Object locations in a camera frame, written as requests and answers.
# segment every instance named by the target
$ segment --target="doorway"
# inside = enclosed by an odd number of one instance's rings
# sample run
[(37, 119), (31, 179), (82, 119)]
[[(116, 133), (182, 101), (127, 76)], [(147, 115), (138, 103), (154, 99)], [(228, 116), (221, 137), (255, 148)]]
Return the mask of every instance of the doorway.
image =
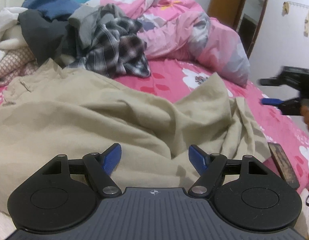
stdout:
[(210, 17), (234, 29), (248, 58), (259, 34), (268, 0), (211, 0)]

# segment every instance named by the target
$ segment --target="open door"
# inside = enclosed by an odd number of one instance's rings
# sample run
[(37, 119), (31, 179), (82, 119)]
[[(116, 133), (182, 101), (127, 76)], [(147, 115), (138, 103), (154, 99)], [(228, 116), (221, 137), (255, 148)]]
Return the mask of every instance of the open door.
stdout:
[(241, 0), (211, 0), (208, 15), (222, 24), (233, 27)]

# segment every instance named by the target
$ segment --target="door frame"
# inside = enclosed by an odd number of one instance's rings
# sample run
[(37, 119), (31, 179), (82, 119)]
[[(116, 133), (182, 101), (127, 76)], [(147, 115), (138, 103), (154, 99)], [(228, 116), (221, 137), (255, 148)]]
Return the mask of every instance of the door frame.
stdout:
[[(241, 0), (240, 1), (239, 8), (238, 8), (238, 11), (237, 11), (237, 15), (236, 15), (234, 23), (233, 23), (233, 29), (234, 30), (236, 30), (238, 28), (238, 25), (239, 25), (239, 22), (240, 22), (240, 17), (241, 17), (241, 14), (242, 14), (242, 11), (243, 11), (243, 7), (244, 7), (245, 3), (246, 3), (246, 0)], [(268, 0), (264, 0), (263, 8), (262, 8), (262, 11), (261, 11), (261, 16), (260, 16), (259, 22), (258, 22), (258, 24), (256, 26), (256, 32), (253, 35), (251, 44), (250, 44), (249, 49), (247, 51), (248, 58), (250, 57), (251, 52), (253, 50), (253, 47), (254, 47), (254, 45), (256, 43), (256, 38), (258, 37), (259, 31), (260, 31), (260, 28), (261, 28), (261, 24), (262, 24), (262, 21), (263, 21), (263, 17), (264, 17), (264, 13), (265, 13), (265, 9), (267, 7), (267, 4), (268, 4)]]

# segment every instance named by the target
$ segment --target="blue gripper pad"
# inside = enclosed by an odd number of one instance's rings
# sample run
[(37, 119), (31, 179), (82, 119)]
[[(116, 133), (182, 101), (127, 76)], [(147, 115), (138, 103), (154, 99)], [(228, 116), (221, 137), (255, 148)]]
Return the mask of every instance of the blue gripper pad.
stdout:
[(261, 105), (266, 105), (266, 106), (278, 106), (282, 104), (284, 101), (276, 98), (262, 98), (260, 100)]
[(85, 222), (56, 234), (17, 230), (9, 240), (304, 240), (291, 228), (249, 232), (222, 220), (182, 188), (127, 188), (104, 199)]
[(192, 166), (196, 169), (196, 171), (201, 176), (204, 171), (208, 168), (210, 160), (205, 158), (197, 149), (193, 146), (189, 147), (189, 161)]
[(107, 173), (107, 175), (111, 175), (114, 168), (118, 165), (121, 160), (121, 145), (115, 144), (114, 148), (104, 157), (104, 162), (102, 165), (102, 169)]

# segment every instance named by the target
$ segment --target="gray ribbed plate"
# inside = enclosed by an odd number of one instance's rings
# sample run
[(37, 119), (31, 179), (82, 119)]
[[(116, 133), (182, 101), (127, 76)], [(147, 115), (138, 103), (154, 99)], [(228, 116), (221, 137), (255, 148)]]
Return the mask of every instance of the gray ribbed plate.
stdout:
[(83, 224), (53, 235), (16, 231), (9, 240), (301, 240), (291, 228), (254, 234), (220, 219), (208, 201), (188, 197), (181, 188), (127, 188), (101, 201)]

